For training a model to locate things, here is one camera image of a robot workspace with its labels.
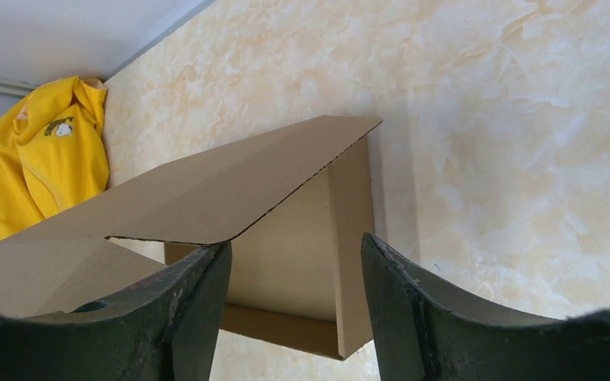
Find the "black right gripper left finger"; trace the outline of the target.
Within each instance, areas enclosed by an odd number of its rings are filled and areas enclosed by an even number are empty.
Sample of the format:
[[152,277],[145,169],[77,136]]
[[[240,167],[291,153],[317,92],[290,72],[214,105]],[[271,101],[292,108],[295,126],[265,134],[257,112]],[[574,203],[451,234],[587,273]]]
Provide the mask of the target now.
[[0,380],[207,380],[231,265],[206,246],[72,312],[0,315]]

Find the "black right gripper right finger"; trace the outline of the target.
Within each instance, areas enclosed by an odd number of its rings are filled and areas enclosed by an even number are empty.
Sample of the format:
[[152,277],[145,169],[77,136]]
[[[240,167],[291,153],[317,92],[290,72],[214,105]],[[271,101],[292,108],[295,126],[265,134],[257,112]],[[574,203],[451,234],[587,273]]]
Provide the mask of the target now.
[[559,320],[502,306],[371,233],[361,262],[383,380],[610,380],[610,310]]

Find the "brown cardboard box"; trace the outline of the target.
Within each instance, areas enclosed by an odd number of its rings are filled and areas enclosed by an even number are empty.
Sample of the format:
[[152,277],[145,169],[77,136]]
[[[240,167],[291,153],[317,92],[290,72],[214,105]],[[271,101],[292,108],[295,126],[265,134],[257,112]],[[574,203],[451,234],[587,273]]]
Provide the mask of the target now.
[[186,248],[231,243],[222,328],[344,360],[372,339],[361,239],[374,230],[368,134],[320,116],[162,164],[0,241],[0,314],[119,291]]

